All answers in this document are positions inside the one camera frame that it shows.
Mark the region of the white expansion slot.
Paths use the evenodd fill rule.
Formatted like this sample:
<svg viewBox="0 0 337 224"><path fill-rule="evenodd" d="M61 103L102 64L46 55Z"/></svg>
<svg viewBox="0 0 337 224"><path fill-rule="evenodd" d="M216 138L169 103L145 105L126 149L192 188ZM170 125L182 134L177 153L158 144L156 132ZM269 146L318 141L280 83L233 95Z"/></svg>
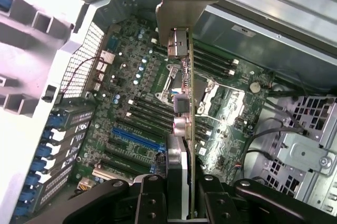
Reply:
<svg viewBox="0 0 337 224"><path fill-rule="evenodd" d="M106 171L104 169L101 168L95 168L92 171L92 175L95 177L98 177L99 179L103 179L103 180L111 180L111 179L116 179L116 175L113 174L110 171Z"/></svg>

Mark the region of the blue expansion slot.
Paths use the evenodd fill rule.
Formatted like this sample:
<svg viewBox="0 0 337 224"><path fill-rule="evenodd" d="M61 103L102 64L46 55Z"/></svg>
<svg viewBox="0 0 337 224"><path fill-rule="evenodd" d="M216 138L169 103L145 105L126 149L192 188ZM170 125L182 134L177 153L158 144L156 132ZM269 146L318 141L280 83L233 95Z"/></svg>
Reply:
<svg viewBox="0 0 337 224"><path fill-rule="evenodd" d="M133 133L126 132L126 131L124 131L122 129L113 127L111 129L111 133L113 133L115 135L118 135L120 137L126 138L126 139L128 139L128 140L130 140L132 142L144 145L145 147L154 149L154 150L156 150L158 152L165 152L165 145L164 144L158 144L158 143L156 143L154 141L151 141L151 140L146 139L144 137L135 135Z"/></svg>

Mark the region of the black expansion slot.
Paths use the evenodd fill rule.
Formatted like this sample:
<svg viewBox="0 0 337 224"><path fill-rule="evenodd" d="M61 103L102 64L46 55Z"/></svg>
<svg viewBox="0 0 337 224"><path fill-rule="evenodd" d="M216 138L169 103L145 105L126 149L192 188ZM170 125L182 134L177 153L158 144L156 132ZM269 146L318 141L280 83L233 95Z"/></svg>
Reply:
<svg viewBox="0 0 337 224"><path fill-rule="evenodd" d="M128 133L133 133L137 136L146 138L158 144L165 143L165 136L163 133L152 132L150 129L143 127L137 123L134 124L132 121L127 121L127 120L118 118L114 122L114 127L118 129L122 129Z"/></svg>

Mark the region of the grey metal disk bay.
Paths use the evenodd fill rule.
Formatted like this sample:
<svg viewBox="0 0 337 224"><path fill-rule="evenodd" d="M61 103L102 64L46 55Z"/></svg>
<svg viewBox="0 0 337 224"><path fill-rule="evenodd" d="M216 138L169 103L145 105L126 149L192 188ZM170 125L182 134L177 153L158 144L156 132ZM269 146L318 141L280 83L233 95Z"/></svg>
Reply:
<svg viewBox="0 0 337 224"><path fill-rule="evenodd" d="M267 185L294 199L337 216L337 97L309 96L277 101L292 114L285 132L265 144L274 157L265 161L261 177Z"/></svg>

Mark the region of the silver socket cover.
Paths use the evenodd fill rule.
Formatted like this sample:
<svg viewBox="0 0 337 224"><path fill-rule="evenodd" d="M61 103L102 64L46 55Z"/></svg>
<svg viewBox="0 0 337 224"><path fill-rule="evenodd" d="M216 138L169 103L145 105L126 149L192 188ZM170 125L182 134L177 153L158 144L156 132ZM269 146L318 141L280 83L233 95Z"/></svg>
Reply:
<svg viewBox="0 0 337 224"><path fill-rule="evenodd" d="M233 126L244 110L246 93L243 90L208 82L197 114Z"/></svg>

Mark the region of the CPU socket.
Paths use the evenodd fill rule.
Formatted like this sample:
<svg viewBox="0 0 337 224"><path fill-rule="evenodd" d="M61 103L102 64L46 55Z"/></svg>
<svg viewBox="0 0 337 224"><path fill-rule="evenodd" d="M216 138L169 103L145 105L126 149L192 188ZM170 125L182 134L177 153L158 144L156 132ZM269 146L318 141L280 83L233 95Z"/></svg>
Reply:
<svg viewBox="0 0 337 224"><path fill-rule="evenodd" d="M168 75L165 78L164 86L156 91L155 97L162 103L173 107L173 95L182 93L182 72L180 65L168 64L165 73ZM212 106L211 100L215 97L219 84L207 76L197 75L195 73L195 87L194 98L195 106L197 107L196 113L201 115L208 115Z"/></svg>

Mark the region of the green motherboard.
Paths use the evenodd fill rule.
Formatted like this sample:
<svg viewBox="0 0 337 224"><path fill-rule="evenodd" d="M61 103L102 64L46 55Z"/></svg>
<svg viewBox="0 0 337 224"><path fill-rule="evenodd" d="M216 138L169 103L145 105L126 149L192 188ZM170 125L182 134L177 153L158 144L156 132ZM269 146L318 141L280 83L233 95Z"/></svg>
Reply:
<svg viewBox="0 0 337 224"><path fill-rule="evenodd" d="M86 178L96 183L103 182L103 179L92 175L95 168L110 171L116 177L129 181L137 175L161 172L159 163L165 159L164 152L111 133L118 118L126 120L124 117L131 108L128 104L130 99L137 96L148 101L160 101L155 93L164 86L168 75L164 72L166 66L180 65L176 59L154 53L151 38L157 38L155 27L149 21L138 18L121 22L119 28L112 33L107 50L113 52L115 57L107 69L101 90L94 93L97 109L76 159L73 174L75 181ZM244 110L233 126L196 113L197 119L213 126L208 141L195 142L196 155L201 161L202 169L227 183L234 180L240 169L245 142L253 135L274 77L270 71L234 57L240 62L233 78L214 77L198 70L194 64L197 75L203 74L219 84L246 93ZM253 82L261 85L261 91L257 94L249 89Z"/></svg>

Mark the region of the silver rear port block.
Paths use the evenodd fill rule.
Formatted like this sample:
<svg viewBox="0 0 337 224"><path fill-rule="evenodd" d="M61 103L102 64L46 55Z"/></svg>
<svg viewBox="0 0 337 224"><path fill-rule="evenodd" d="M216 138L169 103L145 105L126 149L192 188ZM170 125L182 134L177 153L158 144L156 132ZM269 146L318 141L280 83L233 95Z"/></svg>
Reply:
<svg viewBox="0 0 337 224"><path fill-rule="evenodd" d="M99 61L93 78L94 90L99 91L102 86L107 69L112 65L115 55L112 52L101 51Z"/></svg>

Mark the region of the black open PC case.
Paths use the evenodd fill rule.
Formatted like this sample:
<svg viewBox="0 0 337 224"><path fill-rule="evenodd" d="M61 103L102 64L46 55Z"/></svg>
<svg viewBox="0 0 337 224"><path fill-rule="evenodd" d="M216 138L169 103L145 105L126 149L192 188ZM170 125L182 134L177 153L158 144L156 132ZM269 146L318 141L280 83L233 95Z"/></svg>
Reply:
<svg viewBox="0 0 337 224"><path fill-rule="evenodd" d="M149 21L159 33L154 20L154 8L160 0L86 0L81 9L80 23L74 25L74 34L84 35L84 43L74 51L66 67L56 73L61 85L44 114L43 124L34 138L34 158L29 163L20 194L9 224L22 224L49 209L103 182L83 178L73 179L76 159L92 123L97 102L94 98L93 78L101 51L107 50L110 37L121 22L138 18ZM302 133L304 129L287 127L284 119L293 119L290 112L277 101L299 97L337 97L337 23L314 16L313 25L304 31L287 33L282 24L263 20L239 2L220 0L210 5L193 29L193 41L234 55L273 74L271 89L263 104L253 135L245 142L241 166L234 180L207 174L195 149L195 209L188 221L169 220L169 223L208 223L206 215L198 213L199 183L204 175L212 175L229 186L239 179L251 179L265 186L261 177L265 161L274 160L265 144L274 142L285 132ZM159 163L161 172L137 175L129 185L142 182L146 175L164 179L167 213L166 145L165 159Z"/></svg>

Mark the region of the grey parts rack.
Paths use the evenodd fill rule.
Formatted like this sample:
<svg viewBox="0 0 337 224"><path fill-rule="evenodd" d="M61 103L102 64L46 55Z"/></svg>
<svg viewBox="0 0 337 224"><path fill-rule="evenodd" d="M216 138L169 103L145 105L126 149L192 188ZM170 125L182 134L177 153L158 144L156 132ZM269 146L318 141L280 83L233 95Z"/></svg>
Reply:
<svg viewBox="0 0 337 224"><path fill-rule="evenodd" d="M39 101L52 102L49 71L70 34L69 23L25 0L0 0L1 109L31 117Z"/></svg>

